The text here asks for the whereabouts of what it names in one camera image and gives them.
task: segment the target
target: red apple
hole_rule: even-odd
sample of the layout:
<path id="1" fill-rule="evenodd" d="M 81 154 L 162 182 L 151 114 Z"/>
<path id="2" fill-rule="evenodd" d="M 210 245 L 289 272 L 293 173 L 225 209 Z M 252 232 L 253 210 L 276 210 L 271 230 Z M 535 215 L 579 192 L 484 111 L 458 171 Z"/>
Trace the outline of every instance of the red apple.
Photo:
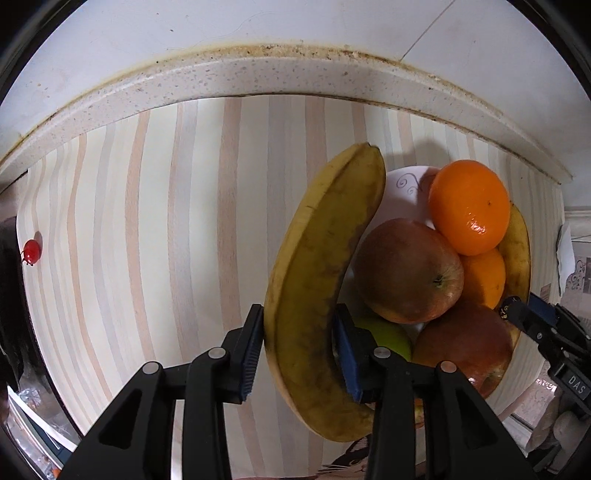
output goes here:
<path id="1" fill-rule="evenodd" d="M 458 254 L 423 223 L 396 218 L 376 227 L 353 262 L 365 303 L 396 323 L 428 322 L 457 302 L 464 286 Z"/>
<path id="2" fill-rule="evenodd" d="M 512 354 L 511 335 L 501 317 L 461 299 L 419 334 L 413 363 L 434 367 L 449 360 L 486 398 L 501 381 Z"/>

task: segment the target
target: tangerine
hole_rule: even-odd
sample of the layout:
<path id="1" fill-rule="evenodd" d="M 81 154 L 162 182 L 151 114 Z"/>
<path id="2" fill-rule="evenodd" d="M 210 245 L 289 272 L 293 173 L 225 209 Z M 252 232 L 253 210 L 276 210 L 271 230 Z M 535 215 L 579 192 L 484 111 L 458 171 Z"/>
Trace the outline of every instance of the tangerine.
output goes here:
<path id="1" fill-rule="evenodd" d="M 435 228 L 461 255 L 495 248 L 509 226 L 509 194 L 499 177 L 475 160 L 443 167 L 429 191 Z"/>
<path id="2" fill-rule="evenodd" d="M 472 257 L 461 255 L 460 260 L 464 267 L 462 298 L 495 308 L 505 288 L 505 262 L 501 253 L 493 248 Z"/>

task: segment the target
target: red cherry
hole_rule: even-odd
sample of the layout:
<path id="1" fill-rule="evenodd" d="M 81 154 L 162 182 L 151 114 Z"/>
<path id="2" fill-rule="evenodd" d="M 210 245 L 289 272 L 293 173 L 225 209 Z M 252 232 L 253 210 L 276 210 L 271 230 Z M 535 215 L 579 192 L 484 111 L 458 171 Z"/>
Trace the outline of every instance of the red cherry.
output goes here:
<path id="1" fill-rule="evenodd" d="M 36 240 L 28 240 L 22 249 L 22 261 L 34 265 L 41 258 L 41 245 Z"/>

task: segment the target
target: yellow banana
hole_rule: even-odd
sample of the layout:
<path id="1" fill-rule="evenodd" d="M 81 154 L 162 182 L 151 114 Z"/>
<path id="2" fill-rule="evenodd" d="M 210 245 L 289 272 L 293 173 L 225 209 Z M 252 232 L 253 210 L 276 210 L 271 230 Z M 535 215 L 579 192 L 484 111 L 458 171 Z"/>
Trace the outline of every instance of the yellow banana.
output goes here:
<path id="1" fill-rule="evenodd" d="M 521 301 L 527 303 L 531 288 L 530 237 L 527 234 L 525 220 L 513 203 L 511 203 L 509 227 L 498 249 L 505 261 L 506 271 L 505 290 L 501 301 L 517 295 Z M 509 323 L 507 325 L 513 340 L 513 348 L 515 348 L 519 338 L 519 329 Z"/>
<path id="2" fill-rule="evenodd" d="M 372 430 L 374 412 L 347 394 L 335 363 L 330 320 L 353 252 L 384 194 L 384 159 L 353 145 L 309 185 L 287 229 L 265 298 L 265 350 L 278 389 L 325 439 Z"/>

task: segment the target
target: paper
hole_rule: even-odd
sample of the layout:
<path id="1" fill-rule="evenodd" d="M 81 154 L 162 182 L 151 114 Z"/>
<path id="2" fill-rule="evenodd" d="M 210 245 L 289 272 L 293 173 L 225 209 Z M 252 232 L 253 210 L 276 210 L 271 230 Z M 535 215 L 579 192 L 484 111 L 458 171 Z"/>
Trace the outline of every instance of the paper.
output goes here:
<path id="1" fill-rule="evenodd" d="M 573 241 L 570 237 L 570 225 L 567 223 L 560 228 L 556 257 L 558 258 L 558 286 L 562 296 L 566 291 L 566 280 L 574 272 L 575 267 Z"/>

